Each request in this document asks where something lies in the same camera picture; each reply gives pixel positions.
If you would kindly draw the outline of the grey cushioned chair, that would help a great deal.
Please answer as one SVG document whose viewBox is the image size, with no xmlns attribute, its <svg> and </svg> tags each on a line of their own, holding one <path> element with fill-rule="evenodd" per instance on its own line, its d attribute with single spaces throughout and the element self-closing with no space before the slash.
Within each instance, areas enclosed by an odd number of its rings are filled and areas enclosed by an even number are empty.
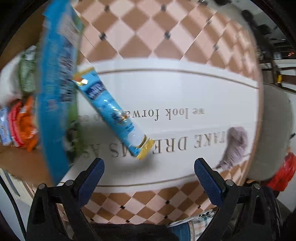
<svg viewBox="0 0 296 241">
<path fill-rule="evenodd" d="M 263 114 L 259 127 L 247 178 L 264 181 L 272 178 L 283 165 L 293 129 L 290 99 L 275 85 L 263 85 Z"/>
</svg>

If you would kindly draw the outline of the red plastic bag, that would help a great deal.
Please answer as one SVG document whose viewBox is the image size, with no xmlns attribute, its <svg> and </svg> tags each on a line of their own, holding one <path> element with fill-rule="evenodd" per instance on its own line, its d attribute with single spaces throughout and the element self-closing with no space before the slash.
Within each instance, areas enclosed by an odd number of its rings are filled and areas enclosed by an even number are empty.
<svg viewBox="0 0 296 241">
<path fill-rule="evenodd" d="M 296 170 L 296 157 L 292 152 L 289 152 L 285 157 L 284 164 L 278 172 L 267 182 L 267 186 L 273 191 L 283 192 L 289 181 L 293 178 Z"/>
</svg>

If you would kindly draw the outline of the blue tube packet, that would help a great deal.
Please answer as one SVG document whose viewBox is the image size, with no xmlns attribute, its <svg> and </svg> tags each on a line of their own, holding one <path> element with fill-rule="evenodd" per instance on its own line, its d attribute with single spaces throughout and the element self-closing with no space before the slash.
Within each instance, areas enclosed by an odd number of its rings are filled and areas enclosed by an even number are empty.
<svg viewBox="0 0 296 241">
<path fill-rule="evenodd" d="M 118 139 L 127 147 L 131 155 L 138 160 L 144 159 L 154 145 L 154 140 L 149 138 L 128 117 L 107 90 L 95 69 L 89 68 L 75 73 L 73 82 L 92 107 L 101 115 L 103 121 L 109 125 Z"/>
</svg>

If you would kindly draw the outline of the checkered tablecloth with white runner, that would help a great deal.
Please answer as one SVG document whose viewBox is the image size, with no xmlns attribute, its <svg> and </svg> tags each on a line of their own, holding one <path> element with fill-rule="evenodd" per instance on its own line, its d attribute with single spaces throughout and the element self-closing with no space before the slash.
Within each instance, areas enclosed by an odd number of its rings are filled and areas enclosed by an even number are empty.
<svg viewBox="0 0 296 241">
<path fill-rule="evenodd" d="M 222 176 L 242 184 L 254 153 L 262 76 L 241 9 L 250 1 L 74 1 L 85 24 L 80 69 L 94 67 L 108 91 L 154 139 L 132 157 L 81 95 L 85 152 L 66 175 L 96 157 L 105 173 L 82 208 L 98 223 L 167 224 L 211 209 L 194 173 L 202 157 L 222 160 L 227 133 L 242 127 L 247 146 Z"/>
</svg>

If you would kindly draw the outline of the white soft pouch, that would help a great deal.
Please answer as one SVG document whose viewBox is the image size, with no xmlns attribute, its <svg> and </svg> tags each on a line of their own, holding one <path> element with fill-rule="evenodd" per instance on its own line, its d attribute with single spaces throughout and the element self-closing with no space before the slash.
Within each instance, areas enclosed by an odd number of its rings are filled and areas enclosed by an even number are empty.
<svg viewBox="0 0 296 241">
<path fill-rule="evenodd" d="M 8 106 L 16 99 L 22 98 L 22 91 L 19 81 L 19 63 L 21 54 L 17 54 L 1 70 L 0 78 L 0 103 L 1 107 Z"/>
</svg>

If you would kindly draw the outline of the light blue snack packet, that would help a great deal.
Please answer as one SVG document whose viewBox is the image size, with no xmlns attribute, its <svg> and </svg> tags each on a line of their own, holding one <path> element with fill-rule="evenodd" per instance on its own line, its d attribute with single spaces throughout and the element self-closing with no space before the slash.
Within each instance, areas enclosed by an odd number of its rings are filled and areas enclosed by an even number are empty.
<svg viewBox="0 0 296 241">
<path fill-rule="evenodd" d="M 9 119 L 8 119 L 8 108 L 1 108 L 1 142 L 4 146 L 9 146 L 12 142 Z"/>
</svg>

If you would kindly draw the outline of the green snack bag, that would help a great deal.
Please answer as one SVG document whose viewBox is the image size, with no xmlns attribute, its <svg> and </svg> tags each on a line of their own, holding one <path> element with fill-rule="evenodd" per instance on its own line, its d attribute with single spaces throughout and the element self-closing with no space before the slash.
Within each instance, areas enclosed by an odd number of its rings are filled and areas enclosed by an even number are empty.
<svg viewBox="0 0 296 241">
<path fill-rule="evenodd" d="M 37 46 L 32 45 L 22 52 L 18 63 L 18 78 L 23 95 L 28 95 L 36 89 L 36 49 Z"/>
</svg>

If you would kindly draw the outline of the blue cardboard box flap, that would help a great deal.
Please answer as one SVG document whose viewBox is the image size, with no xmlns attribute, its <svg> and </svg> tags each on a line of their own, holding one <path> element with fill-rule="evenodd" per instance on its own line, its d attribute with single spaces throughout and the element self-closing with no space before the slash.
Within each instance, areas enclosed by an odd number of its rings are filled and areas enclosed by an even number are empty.
<svg viewBox="0 0 296 241">
<path fill-rule="evenodd" d="M 70 1 L 50 1 L 37 51 L 36 114 L 50 177 L 57 185 L 83 152 L 72 77 L 83 24 Z"/>
</svg>

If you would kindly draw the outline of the red snack packet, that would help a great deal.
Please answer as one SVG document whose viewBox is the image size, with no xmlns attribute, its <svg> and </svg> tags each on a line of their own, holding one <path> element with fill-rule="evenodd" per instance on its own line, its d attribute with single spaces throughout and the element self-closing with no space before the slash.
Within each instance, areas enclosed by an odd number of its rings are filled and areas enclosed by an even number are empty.
<svg viewBox="0 0 296 241">
<path fill-rule="evenodd" d="M 11 138 L 13 141 L 13 145 L 18 148 L 24 147 L 24 144 L 21 140 L 18 126 L 16 123 L 17 122 L 16 118 L 18 113 L 21 110 L 21 107 L 22 107 L 22 101 L 19 100 L 18 102 L 16 102 L 16 104 L 11 108 L 9 112 L 9 127 L 10 127 Z"/>
</svg>

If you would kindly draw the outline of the grey lilac cloth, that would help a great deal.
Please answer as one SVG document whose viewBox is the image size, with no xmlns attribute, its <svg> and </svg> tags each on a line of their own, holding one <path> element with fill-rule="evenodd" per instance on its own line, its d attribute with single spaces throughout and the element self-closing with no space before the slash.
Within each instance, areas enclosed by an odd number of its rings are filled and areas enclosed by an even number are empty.
<svg viewBox="0 0 296 241">
<path fill-rule="evenodd" d="M 227 132 L 227 147 L 217 170 L 229 170 L 239 164 L 248 146 L 247 131 L 242 126 L 231 127 Z"/>
</svg>

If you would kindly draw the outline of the brown cardboard box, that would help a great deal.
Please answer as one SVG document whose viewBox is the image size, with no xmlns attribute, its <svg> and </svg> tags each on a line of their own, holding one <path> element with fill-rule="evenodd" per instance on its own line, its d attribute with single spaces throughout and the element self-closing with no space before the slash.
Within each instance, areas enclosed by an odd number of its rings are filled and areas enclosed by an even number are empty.
<svg viewBox="0 0 296 241">
<path fill-rule="evenodd" d="M 36 44 L 49 1 L 1 1 L 1 68 L 18 53 Z M 53 186 L 48 165 L 40 150 L 1 145 L 1 168 L 34 185 Z"/>
</svg>

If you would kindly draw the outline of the orange snack packet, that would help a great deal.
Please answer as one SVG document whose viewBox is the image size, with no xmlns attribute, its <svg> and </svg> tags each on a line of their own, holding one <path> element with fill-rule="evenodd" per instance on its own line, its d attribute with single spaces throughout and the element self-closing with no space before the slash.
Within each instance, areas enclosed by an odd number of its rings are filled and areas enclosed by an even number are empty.
<svg viewBox="0 0 296 241">
<path fill-rule="evenodd" d="M 16 119 L 20 139 L 28 152 L 32 151 L 39 141 L 38 129 L 34 123 L 34 108 L 35 99 L 31 95 L 28 97 L 27 102 L 21 108 Z"/>
</svg>

